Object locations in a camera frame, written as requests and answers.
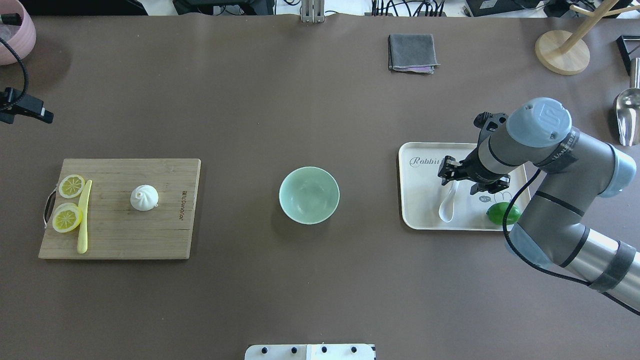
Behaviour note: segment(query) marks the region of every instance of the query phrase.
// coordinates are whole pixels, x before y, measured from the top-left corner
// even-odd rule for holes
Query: gray towel
[[[436,65],[432,34],[389,35],[389,70],[433,74]]]

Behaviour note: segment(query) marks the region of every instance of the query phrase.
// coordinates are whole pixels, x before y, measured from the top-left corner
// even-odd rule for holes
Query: light green bowl
[[[280,185],[280,206],[293,220],[306,225],[328,219],[340,201],[340,189],[333,176],[321,168],[293,170]]]

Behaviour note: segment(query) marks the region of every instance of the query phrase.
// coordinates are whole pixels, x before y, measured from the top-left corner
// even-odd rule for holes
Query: pink basket
[[[18,13],[22,17],[20,29],[11,39],[7,40],[7,43],[15,50],[18,56],[24,58],[33,50],[33,46],[36,44],[36,29],[33,26],[31,17],[18,0],[0,0],[0,13]],[[0,44],[0,65],[15,62],[17,60],[9,50],[3,44]]]

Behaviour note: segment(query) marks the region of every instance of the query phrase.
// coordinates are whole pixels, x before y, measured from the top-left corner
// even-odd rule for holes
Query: metal scoop
[[[640,59],[631,60],[630,88],[616,97],[616,116],[620,131],[620,144],[632,146],[640,143]]]

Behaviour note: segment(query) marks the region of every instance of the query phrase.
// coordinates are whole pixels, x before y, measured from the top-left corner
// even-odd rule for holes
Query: ceramic spoon
[[[449,186],[449,193],[440,204],[438,215],[444,222],[450,222],[453,219],[453,199],[456,197],[456,190],[458,190],[459,181],[451,181]]]

